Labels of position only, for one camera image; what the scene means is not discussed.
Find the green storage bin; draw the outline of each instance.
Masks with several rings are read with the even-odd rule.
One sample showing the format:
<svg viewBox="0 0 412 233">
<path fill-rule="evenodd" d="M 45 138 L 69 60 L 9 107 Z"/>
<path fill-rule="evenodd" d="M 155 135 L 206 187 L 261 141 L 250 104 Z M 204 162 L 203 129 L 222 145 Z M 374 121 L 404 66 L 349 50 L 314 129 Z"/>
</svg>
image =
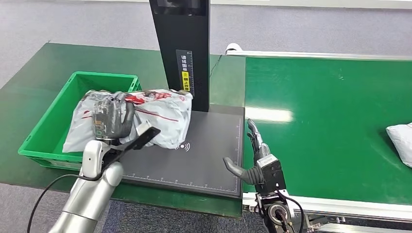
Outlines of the green storage bin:
<svg viewBox="0 0 412 233">
<path fill-rule="evenodd" d="M 18 153 L 44 167 L 80 170 L 82 152 L 63 153 L 73 110 L 88 90 L 132 92 L 141 90 L 136 75 L 74 72 Z"/>
</svg>

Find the gray carpet floor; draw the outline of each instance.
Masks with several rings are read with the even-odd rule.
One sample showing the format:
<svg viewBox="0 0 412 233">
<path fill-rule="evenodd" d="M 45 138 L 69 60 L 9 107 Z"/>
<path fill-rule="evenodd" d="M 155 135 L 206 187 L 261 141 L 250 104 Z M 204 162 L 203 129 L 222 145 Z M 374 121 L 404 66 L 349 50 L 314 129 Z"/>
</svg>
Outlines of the gray carpet floor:
<svg viewBox="0 0 412 233">
<path fill-rule="evenodd" d="M 411 22 L 410 10 L 212 5 L 210 50 L 222 54 L 236 42 L 244 50 L 412 55 Z M 158 49 L 147 3 L 0 0 L 0 87 L 48 41 Z M 0 233 L 25 231 L 39 193 L 0 184 Z M 47 193 L 32 232 L 49 229 L 67 198 Z M 112 201 L 96 232 L 265 230 L 250 213 L 237 220 Z"/>
</svg>

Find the white plastic mailer bag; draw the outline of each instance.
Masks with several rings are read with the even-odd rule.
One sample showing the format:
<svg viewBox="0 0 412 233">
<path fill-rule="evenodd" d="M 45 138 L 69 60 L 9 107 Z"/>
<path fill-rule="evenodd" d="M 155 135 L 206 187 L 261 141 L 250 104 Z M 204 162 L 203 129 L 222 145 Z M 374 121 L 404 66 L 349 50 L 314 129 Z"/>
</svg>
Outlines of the white plastic mailer bag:
<svg viewBox="0 0 412 233">
<path fill-rule="evenodd" d="M 386 132 L 394 143 L 402 162 L 412 167 L 412 123 L 389 126 Z"/>
<path fill-rule="evenodd" d="M 93 108 L 100 100 L 108 98 L 112 93 L 107 91 L 88 91 L 73 111 L 69 133 L 63 144 L 63 153 L 84 151 L 86 144 L 94 140 Z"/>
<path fill-rule="evenodd" d="M 153 144 L 163 148 L 174 149 L 186 139 L 190 124 L 193 96 L 185 91 L 150 90 L 133 92 L 126 101 L 135 105 L 134 126 L 149 121 L 161 130 L 146 146 Z M 121 139 L 121 143 L 133 140 L 137 127 L 130 133 L 130 138 Z"/>
</svg>

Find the yellow label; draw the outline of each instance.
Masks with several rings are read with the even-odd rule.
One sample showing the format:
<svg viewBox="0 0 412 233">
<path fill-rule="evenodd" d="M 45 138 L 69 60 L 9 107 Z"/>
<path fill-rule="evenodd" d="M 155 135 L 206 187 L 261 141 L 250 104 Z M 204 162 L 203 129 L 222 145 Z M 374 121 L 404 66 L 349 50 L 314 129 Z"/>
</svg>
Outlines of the yellow label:
<svg viewBox="0 0 412 233">
<path fill-rule="evenodd" d="M 189 72 L 182 71 L 182 78 L 189 78 Z"/>
<path fill-rule="evenodd" d="M 183 90 L 190 91 L 189 72 L 182 71 Z"/>
</svg>

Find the wire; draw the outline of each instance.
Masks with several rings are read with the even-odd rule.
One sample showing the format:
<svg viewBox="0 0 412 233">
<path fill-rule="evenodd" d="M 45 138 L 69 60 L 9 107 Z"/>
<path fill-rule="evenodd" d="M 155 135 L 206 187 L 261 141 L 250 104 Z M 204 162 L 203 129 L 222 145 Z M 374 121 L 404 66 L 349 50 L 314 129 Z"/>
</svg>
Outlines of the wire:
<svg viewBox="0 0 412 233">
<path fill-rule="evenodd" d="M 103 175 L 103 173 L 106 171 L 106 169 L 107 169 L 108 167 L 110 167 L 110 165 L 112 165 L 114 162 L 118 161 L 124 154 L 125 154 L 125 151 L 122 151 L 121 153 L 119 153 L 119 155 L 116 156 L 110 163 L 108 163 L 108 164 L 105 166 L 105 168 L 104 168 L 99 174 L 97 174 L 97 176 L 94 177 L 94 178 L 89 178 L 89 177 L 85 177 L 85 176 L 79 176 L 79 175 L 75 175 L 75 174 L 66 174 L 66 175 L 63 175 L 63 176 L 60 176 L 60 177 L 57 177 L 56 179 L 54 179 L 54 181 L 52 181 L 52 182 L 43 190 L 43 192 L 40 194 L 39 198 L 37 199 L 36 204 L 34 204 L 32 213 L 30 214 L 29 224 L 27 225 L 27 233 L 30 233 L 30 228 L 31 228 L 31 226 L 32 226 L 32 221 L 33 221 L 34 213 L 35 213 L 35 211 L 36 211 L 36 209 L 37 209 L 37 207 L 38 207 L 38 205 L 39 205 L 39 203 L 40 203 L 40 200 L 41 200 L 42 197 L 46 194 L 47 190 L 49 190 L 54 183 L 56 183 L 57 181 L 59 181 L 59 180 L 62 179 L 62 178 L 65 178 L 65 177 L 76 177 L 76 178 L 78 178 L 78 179 L 82 179 L 82 180 L 85 180 L 85 181 L 98 181 L 98 180 L 102 177 L 102 175 Z"/>
<path fill-rule="evenodd" d="M 321 219 L 321 218 L 324 218 L 324 217 L 325 217 L 325 215 L 322 215 L 322 216 L 319 216 L 319 217 L 314 217 L 312 219 L 309 219 L 309 222 L 312 222 L 312 221 L 315 221 L 315 220 L 318 220 L 318 219 Z"/>
<path fill-rule="evenodd" d="M 87 180 L 87 181 L 95 181 L 95 180 L 94 180 L 95 178 L 88 178 L 88 177 L 79 176 L 79 175 L 75 175 L 75 174 L 66 174 L 66 175 L 63 175 L 63 176 L 60 176 L 60 177 L 57 177 L 56 179 L 54 179 L 54 181 L 52 181 L 52 182 L 43 190 L 43 192 L 40 194 L 39 198 L 37 199 L 36 204 L 34 204 L 32 213 L 30 214 L 29 224 L 27 225 L 27 233 L 30 233 L 30 228 L 31 228 L 31 226 L 32 226 L 32 220 L 33 220 L 34 212 L 36 211 L 36 208 L 37 208 L 37 206 L 39 205 L 40 200 L 42 199 L 42 197 L 44 196 L 44 194 L 46 193 L 46 191 L 49 190 L 54 183 L 56 183 L 57 181 L 59 181 L 59 180 L 62 179 L 62 178 L 65 178 L 65 177 L 76 177 L 76 178 L 80 178 L 80 179 Z"/>
<path fill-rule="evenodd" d="M 218 65 L 218 63 L 220 62 L 220 59 L 222 58 L 222 55 L 223 55 L 223 54 L 220 54 L 220 56 L 219 56 L 218 60 L 216 61 L 215 65 L 212 67 L 212 70 L 210 71 L 209 77 L 212 77 L 213 70 L 215 69 L 215 67 L 216 67 L 216 66 Z"/>
<path fill-rule="evenodd" d="M 286 217 L 285 214 L 283 213 L 283 211 L 281 210 L 275 210 L 275 214 L 277 214 L 278 216 L 280 216 L 280 218 L 282 219 L 280 222 L 282 223 L 282 228 L 285 232 L 289 232 L 288 230 L 288 223 L 286 221 Z"/>
<path fill-rule="evenodd" d="M 295 227 L 293 227 L 293 225 L 290 225 L 292 228 L 293 233 L 296 233 Z"/>
<path fill-rule="evenodd" d="M 303 221 L 304 221 L 304 218 L 305 218 L 304 215 L 303 215 L 302 206 L 301 206 L 297 201 L 293 200 L 292 198 L 286 197 L 285 195 L 283 195 L 283 194 L 279 191 L 278 188 L 276 189 L 276 191 L 277 191 L 277 193 L 278 193 L 278 195 L 279 195 L 280 197 L 294 202 L 294 203 L 299 207 L 299 209 L 300 209 L 300 215 L 301 215 L 301 222 L 300 222 L 299 233 L 302 233 L 302 232 L 303 232 Z"/>
</svg>

